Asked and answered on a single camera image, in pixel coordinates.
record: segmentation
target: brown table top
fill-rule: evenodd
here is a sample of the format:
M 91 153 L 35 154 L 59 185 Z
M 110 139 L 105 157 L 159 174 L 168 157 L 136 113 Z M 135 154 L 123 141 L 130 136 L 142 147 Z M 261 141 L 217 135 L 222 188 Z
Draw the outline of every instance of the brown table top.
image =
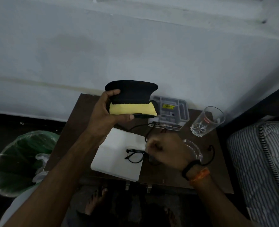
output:
M 47 162 L 47 165 L 45 167 L 46 171 L 50 171 L 58 163 L 58 161 L 65 155 L 65 153 L 74 144 L 81 133 L 86 129 L 93 107 L 98 99 L 99 96 L 92 96 L 87 94 L 81 94 L 79 96 L 77 103 L 75 104 L 74 109 L 64 129 L 62 130 L 58 142 L 50 156 L 50 159 Z M 182 139 L 187 138 L 190 141 L 194 142 L 200 148 L 204 159 L 206 159 L 206 162 L 212 157 L 212 151 L 209 152 L 207 149 L 209 145 L 214 146 L 215 157 L 214 160 L 208 165 L 212 178 L 225 193 L 234 193 L 216 130 L 211 131 L 209 134 L 206 134 L 203 137 L 197 137 L 193 135 L 190 130 L 192 122 L 198 117 L 200 113 L 201 111 L 199 110 L 190 109 L 190 121 L 185 124 L 180 131 L 178 131 L 178 134 Z M 125 127 L 126 129 L 130 129 L 135 125 L 145 123 L 148 123 L 147 119 L 134 119 L 131 122 L 120 125 Z M 132 129 L 132 133 L 145 136 L 150 129 L 151 127 L 149 126 L 140 126 Z M 154 128 L 151 134 L 159 133 L 161 130 L 162 129 Z M 90 165 L 93 161 L 96 151 L 97 149 L 93 151 L 91 156 L 89 157 L 88 168 L 85 170 L 83 176 L 119 179 L 111 175 L 91 170 Z M 181 173 L 179 171 L 168 168 L 163 164 L 153 166 L 149 163 L 148 158 L 144 158 L 138 182 L 150 185 L 157 184 L 164 186 L 192 188 L 189 185 L 189 182 L 181 176 Z

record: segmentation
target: yellow sticker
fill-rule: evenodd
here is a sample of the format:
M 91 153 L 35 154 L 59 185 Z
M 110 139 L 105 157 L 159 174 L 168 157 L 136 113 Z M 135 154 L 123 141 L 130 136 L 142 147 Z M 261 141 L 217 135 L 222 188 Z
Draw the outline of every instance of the yellow sticker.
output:
M 167 109 L 173 109 L 175 106 L 173 105 L 168 105 L 168 104 L 163 104 L 162 108 L 167 108 Z

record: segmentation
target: foot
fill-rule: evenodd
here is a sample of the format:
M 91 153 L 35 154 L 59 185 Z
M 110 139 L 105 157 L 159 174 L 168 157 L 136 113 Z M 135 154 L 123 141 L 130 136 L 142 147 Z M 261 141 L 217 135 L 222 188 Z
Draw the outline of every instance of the foot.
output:
M 96 208 L 96 206 L 103 203 L 107 191 L 108 191 L 107 188 L 103 189 L 101 196 L 99 195 L 99 190 L 96 190 L 94 192 L 94 194 L 92 194 L 91 198 L 89 199 L 88 203 L 86 204 L 86 208 L 84 211 L 85 214 L 90 216 L 92 214 L 93 210 Z
M 177 220 L 175 218 L 174 213 L 172 212 L 172 210 L 168 209 L 167 207 L 164 207 L 164 210 L 168 216 L 169 222 L 170 222 L 170 226 L 171 227 L 176 227 L 177 226 Z

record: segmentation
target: mattress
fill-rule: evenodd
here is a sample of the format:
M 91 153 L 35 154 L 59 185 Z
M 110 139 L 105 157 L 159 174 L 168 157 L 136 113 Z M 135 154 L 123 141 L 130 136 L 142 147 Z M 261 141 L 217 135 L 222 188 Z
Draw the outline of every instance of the mattress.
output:
M 259 123 L 227 140 L 247 210 L 264 227 L 279 226 L 279 122 Z

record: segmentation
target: white paper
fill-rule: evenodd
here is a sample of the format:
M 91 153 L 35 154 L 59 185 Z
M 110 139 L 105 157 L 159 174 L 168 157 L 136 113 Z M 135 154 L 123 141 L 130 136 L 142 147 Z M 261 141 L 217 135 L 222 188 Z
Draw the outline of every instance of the white paper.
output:
M 100 145 L 91 169 L 129 181 L 138 181 L 141 171 L 140 163 L 131 163 L 127 157 L 127 149 L 145 150 L 145 138 L 112 128 L 106 140 Z

